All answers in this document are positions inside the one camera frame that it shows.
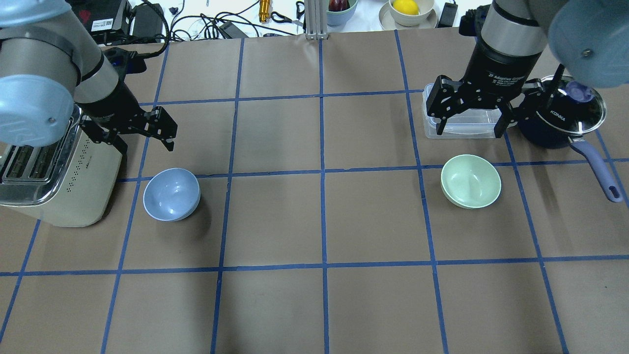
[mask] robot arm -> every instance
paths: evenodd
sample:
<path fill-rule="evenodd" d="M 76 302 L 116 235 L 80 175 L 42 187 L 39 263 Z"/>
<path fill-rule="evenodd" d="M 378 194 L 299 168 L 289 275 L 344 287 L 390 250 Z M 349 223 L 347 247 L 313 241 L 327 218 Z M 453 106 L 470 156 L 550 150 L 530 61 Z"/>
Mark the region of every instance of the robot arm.
<path fill-rule="evenodd" d="M 628 38 L 629 3 L 624 0 L 494 0 L 465 75 L 460 81 L 437 77 L 428 114 L 441 119 L 441 134 L 457 113 L 499 108 L 502 117 L 494 133 L 501 137 L 518 119 L 511 100 L 523 90 L 543 97 L 539 81 L 526 79 L 547 41 L 577 81 L 607 88 L 629 82 Z"/>
<path fill-rule="evenodd" d="M 0 28 L 0 141 L 53 144 L 76 103 L 96 143 L 124 152 L 119 134 L 143 134 L 173 149 L 177 124 L 161 107 L 140 108 L 64 0 L 3 0 Z"/>

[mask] plastic container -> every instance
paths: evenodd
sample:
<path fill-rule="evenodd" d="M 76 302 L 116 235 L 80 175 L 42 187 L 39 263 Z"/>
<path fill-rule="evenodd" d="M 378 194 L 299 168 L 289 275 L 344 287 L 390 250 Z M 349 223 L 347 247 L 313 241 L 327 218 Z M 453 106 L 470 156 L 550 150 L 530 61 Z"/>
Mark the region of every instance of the plastic container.
<path fill-rule="evenodd" d="M 426 109 L 428 95 L 434 84 L 426 85 L 422 96 L 424 132 L 430 139 L 486 139 L 495 138 L 494 126 L 500 119 L 500 110 L 467 110 L 448 119 L 442 135 L 437 135 L 438 118 L 429 117 Z"/>

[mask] green bowl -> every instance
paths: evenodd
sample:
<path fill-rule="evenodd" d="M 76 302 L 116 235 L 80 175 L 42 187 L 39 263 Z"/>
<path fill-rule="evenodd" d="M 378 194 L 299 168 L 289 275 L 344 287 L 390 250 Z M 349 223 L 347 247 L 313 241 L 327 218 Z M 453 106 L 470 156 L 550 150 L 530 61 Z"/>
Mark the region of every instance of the green bowl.
<path fill-rule="evenodd" d="M 454 205 L 478 209 L 498 199 L 502 182 L 489 161 L 476 155 L 458 155 L 443 165 L 441 189 Z"/>

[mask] plate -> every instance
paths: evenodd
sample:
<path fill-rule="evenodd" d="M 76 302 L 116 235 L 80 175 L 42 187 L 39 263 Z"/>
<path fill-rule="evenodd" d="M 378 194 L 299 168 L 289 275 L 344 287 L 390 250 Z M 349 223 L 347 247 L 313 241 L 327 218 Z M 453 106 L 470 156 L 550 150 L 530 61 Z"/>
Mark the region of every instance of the plate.
<path fill-rule="evenodd" d="M 408 28 L 434 28 L 437 27 L 438 21 L 435 9 L 431 9 L 428 17 L 426 18 L 426 21 L 420 23 L 417 26 L 402 26 L 399 23 L 395 22 L 395 20 L 391 16 L 391 8 L 389 7 L 389 3 L 386 3 L 382 6 L 378 17 L 380 17 L 380 25 L 385 31 L 407 30 Z"/>

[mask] blue bowl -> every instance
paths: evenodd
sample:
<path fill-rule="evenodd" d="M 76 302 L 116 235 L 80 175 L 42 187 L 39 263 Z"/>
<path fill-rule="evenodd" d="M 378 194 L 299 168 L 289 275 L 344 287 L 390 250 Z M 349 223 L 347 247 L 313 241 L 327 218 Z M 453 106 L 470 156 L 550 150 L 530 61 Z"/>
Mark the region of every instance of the blue bowl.
<path fill-rule="evenodd" d="M 326 10 L 328 14 L 328 25 L 330 26 L 340 26 L 347 22 L 356 12 L 356 4 L 358 4 L 358 0 L 349 0 L 350 8 L 343 11 L 329 11 Z"/>
<path fill-rule="evenodd" d="M 178 221 L 199 205 L 199 181 L 188 170 L 170 168 L 153 177 L 144 190 L 144 210 L 159 221 Z"/>

